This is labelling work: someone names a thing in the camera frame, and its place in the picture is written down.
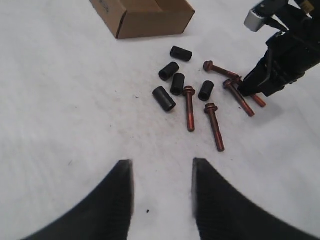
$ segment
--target white surface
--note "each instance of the white surface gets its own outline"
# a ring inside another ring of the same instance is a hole
[[[190,0],[181,36],[115,40],[89,0],[0,1],[0,239],[48,225],[87,196],[120,159],[132,159],[135,210],[129,240],[199,239],[191,209],[194,157],[207,158],[268,212],[320,237],[320,67],[247,117],[206,60],[245,76],[275,32],[243,22],[255,0]],[[212,80],[226,146],[218,153],[204,103],[165,114],[152,97],[177,45],[197,90]]]

